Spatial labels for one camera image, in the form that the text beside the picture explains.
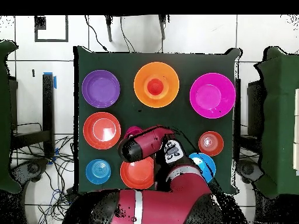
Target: white tile floor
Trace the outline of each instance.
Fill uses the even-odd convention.
[[[40,39],[63,39],[63,16],[46,16],[47,29],[39,30]],[[89,23],[98,34],[99,41],[109,51],[127,51],[120,29],[120,18],[113,18],[112,39],[108,41],[104,16],[90,16]],[[247,125],[247,94],[249,82],[259,79],[253,65],[261,61],[267,46],[280,46],[288,53],[299,49],[297,15],[171,15],[166,23],[165,53],[224,53],[229,48],[243,50],[239,64],[241,78],[241,123]],[[19,46],[8,56],[9,73],[16,76],[18,88],[18,123],[42,122],[41,75],[52,72],[57,77],[54,89],[55,138],[73,134],[74,117],[74,59],[72,46],[85,46],[91,51],[103,51],[95,39],[92,29],[86,25],[84,16],[69,16],[69,42],[34,42],[33,16],[0,16],[0,40],[13,40]],[[157,15],[124,17],[123,31],[135,50],[154,53],[161,49],[161,31]],[[19,131],[38,130],[38,125],[23,127]],[[246,134],[246,127],[241,129]],[[57,172],[48,165],[47,173],[57,186]],[[74,183],[74,173],[65,172],[67,188]],[[235,196],[249,222],[253,221],[255,197],[251,185],[244,184],[236,175],[235,185],[239,193]],[[46,209],[52,197],[48,177],[30,183],[26,193],[26,215],[28,224],[37,224],[40,212],[37,205]]]

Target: dark green board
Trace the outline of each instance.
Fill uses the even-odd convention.
[[[265,172],[256,183],[268,198],[279,194],[299,195],[299,176],[293,169],[295,90],[299,88],[299,55],[287,55],[277,47],[267,49],[265,61],[257,65],[267,90],[262,135]]]
[[[9,53],[17,49],[17,46],[9,40],[0,40],[0,189],[10,193],[19,193],[21,186],[9,174],[11,166],[11,94],[9,93],[8,68],[6,60]]]
[[[198,115],[191,107],[189,90],[193,82],[201,75],[216,72],[225,75],[234,82],[234,62],[240,55],[239,49],[232,49],[226,55],[211,54],[129,54],[127,52],[107,53],[89,52],[82,47],[78,49],[79,62],[79,192],[105,188],[127,188],[120,178],[121,158],[117,145],[108,150],[97,150],[89,146],[83,136],[85,120],[93,113],[106,111],[113,114],[121,125],[121,139],[128,127],[136,125],[146,129],[161,124],[174,126],[182,130],[198,147],[198,140],[206,131],[217,131],[224,140],[224,149],[213,157],[216,163],[216,179],[225,193],[235,194],[231,185],[232,164],[232,110],[222,118],[207,119]],[[143,105],[136,97],[133,82],[138,70],[149,62],[164,62],[170,65],[180,80],[179,93],[175,100],[162,108],[151,108]],[[120,82],[120,97],[108,108],[95,108],[89,105],[81,91],[81,85],[88,73],[104,69],[113,73]],[[182,137],[185,151],[193,152],[190,144]],[[111,166],[110,179],[102,185],[94,185],[85,176],[86,165],[94,159],[107,160]]]

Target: pink plate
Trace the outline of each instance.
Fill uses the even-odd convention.
[[[234,106],[235,86],[224,75],[208,73],[198,77],[190,89],[193,109],[205,118],[220,118]]]

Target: red bowl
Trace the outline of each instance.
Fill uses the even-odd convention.
[[[154,183],[154,160],[147,157],[138,162],[123,162],[120,177],[127,187],[147,189]]]
[[[199,138],[199,149],[202,153],[215,156],[223,150],[222,136],[215,131],[207,131]]]
[[[120,138],[119,121],[110,113],[98,112],[90,115],[83,126],[87,143],[95,149],[109,149]]]

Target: purple plate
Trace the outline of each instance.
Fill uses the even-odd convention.
[[[94,107],[110,107],[119,97],[119,81],[109,71],[92,71],[83,81],[82,94],[84,99]]]

